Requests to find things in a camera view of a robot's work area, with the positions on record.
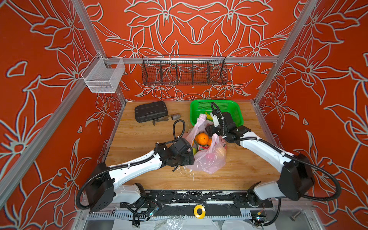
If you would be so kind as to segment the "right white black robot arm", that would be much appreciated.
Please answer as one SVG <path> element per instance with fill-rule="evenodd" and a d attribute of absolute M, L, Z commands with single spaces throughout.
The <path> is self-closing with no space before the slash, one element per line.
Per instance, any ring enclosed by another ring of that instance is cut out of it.
<path fill-rule="evenodd" d="M 292 154 L 260 138 L 245 126 L 237 126 L 228 112 L 221 112 L 215 102 L 210 104 L 213 124 L 206 128 L 207 133 L 221 136 L 227 143 L 235 143 L 261 157 L 279 173 L 277 181 L 253 184 L 247 191 L 247 202 L 257 207 L 270 198 L 288 198 L 298 201 L 306 198 L 314 201 L 332 201 L 340 197 L 342 188 L 337 179 L 321 167 L 310 163 L 303 154 Z M 315 185 L 312 171 L 326 175 L 335 185 L 335 192 L 327 197 L 309 196 L 306 193 Z"/>

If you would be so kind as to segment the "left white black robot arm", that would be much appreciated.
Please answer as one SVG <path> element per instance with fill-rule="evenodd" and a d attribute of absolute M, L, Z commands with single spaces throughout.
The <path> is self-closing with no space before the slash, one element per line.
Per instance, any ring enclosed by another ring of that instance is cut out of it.
<path fill-rule="evenodd" d="M 163 167 L 176 170 L 179 166 L 193 165 L 193 147 L 184 138 L 184 133 L 182 130 L 171 141 L 157 142 L 152 151 L 129 162 L 109 167 L 105 163 L 97 165 L 79 189 L 75 197 L 76 207 L 94 213 L 114 201 L 134 204 L 143 199 L 145 190 L 139 184 L 125 186 L 126 182 Z"/>

